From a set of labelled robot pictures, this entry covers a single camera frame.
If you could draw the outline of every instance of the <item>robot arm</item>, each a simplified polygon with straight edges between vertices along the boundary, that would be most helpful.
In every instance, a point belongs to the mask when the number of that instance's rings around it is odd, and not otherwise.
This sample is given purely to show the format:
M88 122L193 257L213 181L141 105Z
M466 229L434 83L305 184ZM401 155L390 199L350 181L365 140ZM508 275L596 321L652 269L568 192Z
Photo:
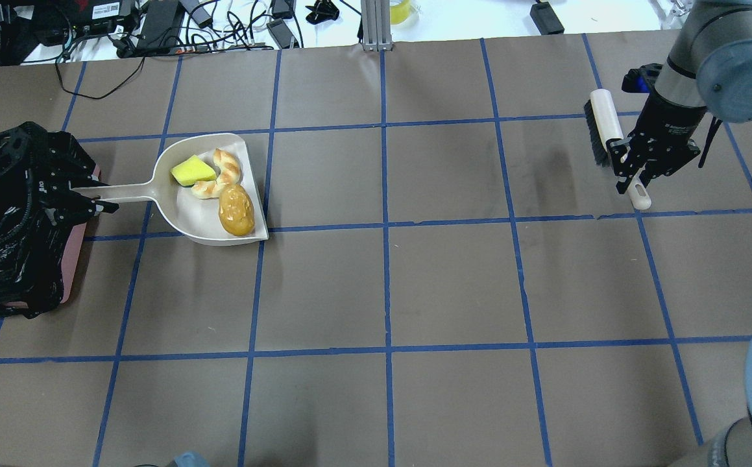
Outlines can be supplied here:
M708 142L721 121L752 121L752 0L699 0L666 63L637 72L648 100L627 139L607 147L620 193L636 174L647 186L699 156L690 137L708 110Z

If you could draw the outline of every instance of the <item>food item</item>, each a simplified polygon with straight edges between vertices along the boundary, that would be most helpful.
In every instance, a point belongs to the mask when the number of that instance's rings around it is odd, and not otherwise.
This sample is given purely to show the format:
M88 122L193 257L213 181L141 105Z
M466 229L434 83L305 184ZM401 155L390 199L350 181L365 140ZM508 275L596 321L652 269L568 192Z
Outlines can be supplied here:
M213 157L215 165L221 170L217 180L199 181L191 187L193 195L200 199L216 198L223 190L240 181L240 166L232 154L227 151L216 149Z
M219 195L219 218L225 231L238 237L254 229L254 206L239 184L230 184Z
M197 156L189 157L185 162L175 165L171 169L171 175L174 175L174 178L182 186L192 186L199 180L215 180L215 177L217 177L215 169L202 162Z

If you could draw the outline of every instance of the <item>yellow tape roll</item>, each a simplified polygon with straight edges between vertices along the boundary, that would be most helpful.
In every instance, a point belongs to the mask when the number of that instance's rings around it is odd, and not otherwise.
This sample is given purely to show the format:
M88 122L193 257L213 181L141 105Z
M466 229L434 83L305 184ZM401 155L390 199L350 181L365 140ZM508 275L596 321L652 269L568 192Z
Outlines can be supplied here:
M411 13L413 13L411 0L390 0L390 24L404 23Z

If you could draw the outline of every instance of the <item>black bristles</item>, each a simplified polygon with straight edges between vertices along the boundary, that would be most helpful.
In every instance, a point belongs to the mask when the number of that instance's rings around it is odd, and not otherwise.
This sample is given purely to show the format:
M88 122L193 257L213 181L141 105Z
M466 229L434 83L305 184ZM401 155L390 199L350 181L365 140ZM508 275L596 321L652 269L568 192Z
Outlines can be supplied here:
M589 138L592 140L592 153L595 155L595 163L601 167L610 166L609 153L601 143L601 132L598 131L598 124L595 122L595 110L592 109L592 101L586 101L586 104L584 104L583 115L586 116L586 124L589 126Z

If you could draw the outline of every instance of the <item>yellow sponge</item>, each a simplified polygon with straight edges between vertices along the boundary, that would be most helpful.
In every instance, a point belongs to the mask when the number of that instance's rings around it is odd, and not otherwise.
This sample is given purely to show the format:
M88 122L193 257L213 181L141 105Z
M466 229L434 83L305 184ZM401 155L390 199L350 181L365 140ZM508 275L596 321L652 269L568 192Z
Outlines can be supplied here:
M177 182L182 186L192 186L200 180L215 180L217 174L207 163L197 156L189 157L185 162L179 163L171 169L171 175L174 175Z

